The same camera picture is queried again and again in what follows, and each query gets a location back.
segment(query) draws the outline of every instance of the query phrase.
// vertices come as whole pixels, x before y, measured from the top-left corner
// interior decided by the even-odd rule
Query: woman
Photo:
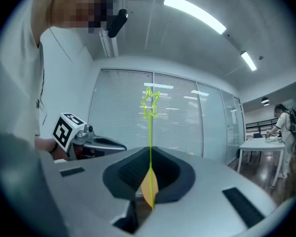
[[[282,166],[281,166],[281,170],[278,177],[287,178],[287,172],[290,166],[292,154],[294,152],[296,139],[290,131],[291,129],[290,115],[284,105],[279,104],[275,106],[274,116],[278,118],[277,123],[275,127],[273,127],[270,131],[267,132],[265,137],[269,138],[271,134],[281,130],[282,139],[285,144],[285,149],[284,149],[284,155],[282,160]]]

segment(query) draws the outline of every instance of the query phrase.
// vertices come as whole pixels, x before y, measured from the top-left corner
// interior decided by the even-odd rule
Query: window
[[[197,83],[202,108],[204,157],[225,164],[227,128],[219,89]]]
[[[101,70],[92,96],[89,124],[96,135],[128,149],[147,147],[148,119],[140,101],[147,86],[160,91],[152,144],[229,164],[243,143],[240,100],[208,85],[170,75]],[[145,104],[151,110],[151,98]]]
[[[155,74],[154,83],[170,87],[153,89],[160,91],[158,118],[152,125],[153,145],[201,156],[202,118],[196,83],[161,74]]]
[[[102,70],[91,102],[89,124],[96,135],[109,137],[127,149],[148,146],[148,121],[140,101],[152,73]],[[151,98],[146,101],[151,107]]]
[[[225,107],[227,121],[227,156],[226,164],[229,164],[237,157],[239,149],[239,127],[234,105],[233,96],[222,91],[222,99]]]

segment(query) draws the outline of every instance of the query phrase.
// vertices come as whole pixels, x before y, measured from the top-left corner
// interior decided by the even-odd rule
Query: person
[[[49,28],[98,28],[111,0],[23,0],[0,33],[0,132],[66,159],[53,139],[40,138],[43,94],[41,35]]]
[[[291,129],[290,115],[284,105],[279,104],[275,106],[274,116],[278,118],[276,125],[270,131],[267,132],[265,137],[269,138],[272,134],[281,130],[281,135],[282,135],[283,142],[285,143],[285,148],[284,148],[284,155],[283,155],[281,170],[278,177],[287,178],[287,173],[289,170],[291,158],[294,153],[296,139],[290,131]]]

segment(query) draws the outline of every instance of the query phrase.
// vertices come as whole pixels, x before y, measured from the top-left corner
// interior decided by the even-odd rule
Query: white table
[[[274,177],[274,181],[272,186],[275,186],[276,180],[278,178],[278,174],[281,169],[282,165],[282,159],[283,159],[283,153],[284,153],[284,148],[285,145],[284,143],[280,142],[265,142],[265,138],[256,138],[252,140],[247,140],[245,143],[243,143],[240,147],[240,158],[239,158],[239,163],[238,163],[238,170],[237,172],[240,172],[240,167],[241,167],[241,162],[242,162],[242,154],[244,150],[249,150],[249,151],[280,151],[280,159],[277,164],[277,169],[276,169],[276,174]]]

